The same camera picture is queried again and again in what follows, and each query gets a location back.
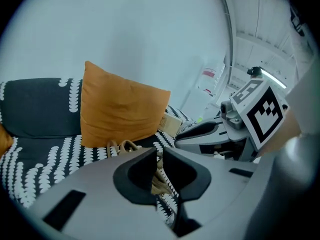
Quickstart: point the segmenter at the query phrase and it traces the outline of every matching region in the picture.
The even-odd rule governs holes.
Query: cushion
[[[86,61],[81,92],[82,145],[137,141],[157,132],[170,91],[131,81]]]
[[[81,134],[81,79],[34,78],[0,84],[3,126],[16,137],[60,138]]]
[[[6,132],[3,125],[0,123],[0,158],[14,143],[11,136]]]

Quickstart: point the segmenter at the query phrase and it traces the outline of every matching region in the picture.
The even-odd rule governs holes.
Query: ceiling
[[[247,70],[261,66],[287,86],[270,81],[285,96],[293,87],[296,61],[290,39],[288,0],[226,0],[232,28],[233,55],[228,84],[238,89],[250,78]]]

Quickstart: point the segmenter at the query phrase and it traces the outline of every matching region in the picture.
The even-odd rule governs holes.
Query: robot
[[[221,104],[219,118],[184,127],[178,148],[162,155],[178,193],[173,230],[156,213],[151,194],[155,148],[83,166],[20,212],[51,240],[263,239],[312,187],[320,164],[319,134],[293,138],[259,164],[244,162],[283,120],[268,83],[252,79]],[[234,159],[212,158],[219,149]]]
[[[252,162],[259,149],[284,121],[284,111],[269,82],[251,79],[223,101],[220,116],[182,126],[175,147],[185,151],[225,159]]]

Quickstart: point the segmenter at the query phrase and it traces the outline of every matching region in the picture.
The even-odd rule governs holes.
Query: orange object
[[[170,98],[158,89],[85,62],[81,93],[82,145],[106,147],[109,141],[137,141],[157,132]]]
[[[0,123],[0,158],[12,146],[14,140]]]

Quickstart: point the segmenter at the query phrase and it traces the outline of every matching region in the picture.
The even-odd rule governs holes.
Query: sofa
[[[29,208],[39,195],[80,167],[107,159],[106,147],[81,145],[82,79],[34,78],[0,84],[0,121],[13,137],[13,145],[1,157],[0,181],[12,200]],[[170,105],[166,112],[191,121]],[[135,141],[138,146],[174,147],[175,139],[158,130]],[[117,156],[114,147],[111,156]],[[157,198],[157,211],[170,224],[177,211],[177,192]]]

